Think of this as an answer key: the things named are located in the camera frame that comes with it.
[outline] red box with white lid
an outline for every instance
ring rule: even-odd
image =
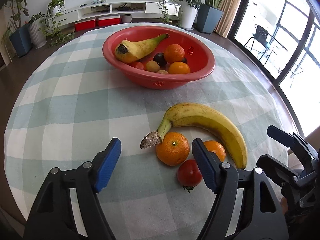
[[[120,23],[120,15],[103,16],[98,18],[98,26],[108,26]]]
[[[97,26],[97,19],[82,20],[75,23],[76,32],[92,29]]]

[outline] tablecloth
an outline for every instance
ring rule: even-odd
[[[243,63],[215,43],[189,33],[211,49],[216,68],[210,76],[174,90],[137,86],[111,66],[102,55],[104,41],[137,25],[161,24],[130,23],[89,31],[53,53],[24,85],[4,135],[4,166],[26,219],[52,167],[77,168],[118,137],[121,156],[108,186],[98,194],[116,238],[196,239],[215,195],[203,181],[191,193],[183,190],[176,180],[177,167],[161,163],[154,148],[139,147],[164,112],[181,102],[211,106],[239,128],[248,148],[247,170],[266,153],[287,164],[285,148],[266,133],[271,124],[282,127],[273,98]],[[175,131],[190,144],[197,137],[214,138],[193,127]],[[71,197],[78,230],[85,234],[74,191]],[[235,230],[240,203],[241,193],[228,234]]]

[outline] silver bolt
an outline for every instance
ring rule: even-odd
[[[255,168],[254,171],[258,174],[261,174],[263,172],[263,170],[259,167]]]
[[[230,163],[227,163],[227,162],[223,162],[221,163],[221,166],[225,169],[229,169],[230,168]]]
[[[50,171],[50,173],[56,174],[56,173],[58,173],[58,171],[59,171],[58,168],[52,168],[51,171]]]
[[[88,169],[92,166],[92,163],[91,162],[85,162],[83,165],[82,165],[84,168]]]

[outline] dark purple fruit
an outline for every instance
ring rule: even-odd
[[[166,60],[164,59],[163,53],[158,53],[157,55],[155,55],[153,57],[153,60],[157,62],[160,67],[164,67],[167,64]]]
[[[188,60],[185,57],[183,58],[183,60],[181,62],[188,64]]]

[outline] tomato stem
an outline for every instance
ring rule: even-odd
[[[187,186],[183,186],[183,189],[186,189],[189,193],[190,190],[193,190],[195,187],[187,187]]]

